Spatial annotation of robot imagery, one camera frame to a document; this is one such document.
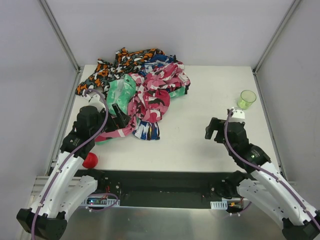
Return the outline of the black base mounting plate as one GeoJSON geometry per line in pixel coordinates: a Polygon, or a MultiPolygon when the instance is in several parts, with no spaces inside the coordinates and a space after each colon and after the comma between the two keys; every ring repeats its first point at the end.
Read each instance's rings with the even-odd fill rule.
{"type": "Polygon", "coordinates": [[[208,209],[222,199],[236,199],[239,172],[78,170],[76,177],[97,180],[95,193],[110,193],[122,207],[208,209]]]}

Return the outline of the green transparent plastic cup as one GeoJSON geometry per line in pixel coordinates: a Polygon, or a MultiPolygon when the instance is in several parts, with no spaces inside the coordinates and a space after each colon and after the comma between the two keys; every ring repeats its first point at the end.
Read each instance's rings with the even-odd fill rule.
{"type": "Polygon", "coordinates": [[[243,90],[237,101],[237,106],[243,110],[247,110],[257,99],[256,94],[251,90],[243,90]]]}

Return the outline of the left aluminium frame post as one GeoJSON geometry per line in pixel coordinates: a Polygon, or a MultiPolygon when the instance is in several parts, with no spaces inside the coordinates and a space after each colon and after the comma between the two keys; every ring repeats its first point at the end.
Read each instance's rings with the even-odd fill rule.
{"type": "Polygon", "coordinates": [[[73,68],[76,70],[77,73],[80,72],[81,66],[78,64],[75,55],[73,54],[67,39],[65,38],[55,16],[53,11],[51,10],[51,7],[49,6],[48,2],[46,0],[38,0],[38,3],[40,4],[43,12],[45,13],[49,24],[51,25],[53,32],[55,33],[60,45],[62,46],[62,49],[66,53],[70,63],[72,64],[73,68]]]}

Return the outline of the red ball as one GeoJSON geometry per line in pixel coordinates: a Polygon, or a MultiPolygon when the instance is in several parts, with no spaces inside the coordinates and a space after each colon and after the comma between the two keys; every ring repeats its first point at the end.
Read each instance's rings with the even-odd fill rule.
{"type": "Polygon", "coordinates": [[[94,169],[97,166],[98,161],[99,159],[97,155],[92,152],[89,152],[82,166],[86,169],[94,169]]]}

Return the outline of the right aluminium frame post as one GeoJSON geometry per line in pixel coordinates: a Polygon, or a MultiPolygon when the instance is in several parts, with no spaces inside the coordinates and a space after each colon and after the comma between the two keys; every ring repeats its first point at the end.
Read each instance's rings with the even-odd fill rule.
{"type": "Polygon", "coordinates": [[[302,0],[293,0],[285,12],[283,18],[281,19],[279,25],[277,26],[275,32],[273,33],[271,39],[269,40],[267,46],[265,47],[264,51],[262,52],[262,55],[260,56],[259,60],[257,61],[256,65],[252,69],[253,75],[256,76],[259,72],[260,68],[262,67],[264,61],[266,60],[267,56],[269,55],[270,51],[273,49],[273,46],[276,44],[276,41],[282,34],[283,30],[287,26],[287,23],[292,18],[292,16],[295,14],[297,8],[302,3],[302,0]]]}

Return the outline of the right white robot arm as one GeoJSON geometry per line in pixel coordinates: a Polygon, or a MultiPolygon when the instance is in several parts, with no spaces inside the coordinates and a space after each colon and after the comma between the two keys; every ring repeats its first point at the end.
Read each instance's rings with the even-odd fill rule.
{"type": "Polygon", "coordinates": [[[223,144],[245,172],[235,171],[215,187],[225,199],[241,196],[256,205],[280,227],[287,240],[314,240],[320,235],[320,212],[284,179],[270,157],[249,142],[243,122],[213,117],[205,138],[223,144]]]}

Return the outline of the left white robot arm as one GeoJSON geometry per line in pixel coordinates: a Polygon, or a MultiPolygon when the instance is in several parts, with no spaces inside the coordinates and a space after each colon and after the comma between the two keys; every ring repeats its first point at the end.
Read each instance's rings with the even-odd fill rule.
{"type": "Polygon", "coordinates": [[[17,213],[16,219],[31,239],[59,240],[71,215],[89,196],[110,196],[107,209],[120,203],[119,195],[109,192],[106,177],[99,170],[89,170],[69,189],[74,175],[95,146],[95,138],[129,122],[130,117],[117,104],[112,107],[115,117],[104,107],[87,105],[80,108],[42,191],[29,208],[21,208],[17,213]]]}

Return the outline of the aluminium frame post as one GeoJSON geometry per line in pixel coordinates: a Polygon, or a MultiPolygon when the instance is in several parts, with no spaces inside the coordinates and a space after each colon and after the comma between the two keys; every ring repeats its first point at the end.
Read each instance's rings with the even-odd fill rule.
{"type": "Polygon", "coordinates": [[[262,55],[260,56],[259,60],[257,61],[256,65],[252,69],[253,75],[256,76],[259,72],[260,68],[262,67],[264,61],[266,60],[267,56],[269,55],[270,51],[273,49],[273,46],[276,44],[276,41],[282,34],[283,30],[287,26],[287,23],[292,18],[292,16],[295,14],[297,8],[302,3],[302,0],[293,0],[285,12],[283,18],[281,19],[279,25],[277,26],[275,32],[273,33],[271,39],[269,40],[267,46],[265,47],[264,51],[262,52],[262,55]]]}
{"type": "Polygon", "coordinates": [[[65,38],[55,16],[53,11],[51,10],[51,7],[49,6],[48,2],[46,0],[38,0],[38,3],[40,4],[43,12],[45,13],[49,24],[51,25],[53,32],[55,33],[60,45],[62,46],[62,49],[66,53],[70,63],[72,64],[73,68],[76,70],[77,73],[80,72],[81,66],[78,64],[75,55],[73,54],[67,39],[65,38]]]}

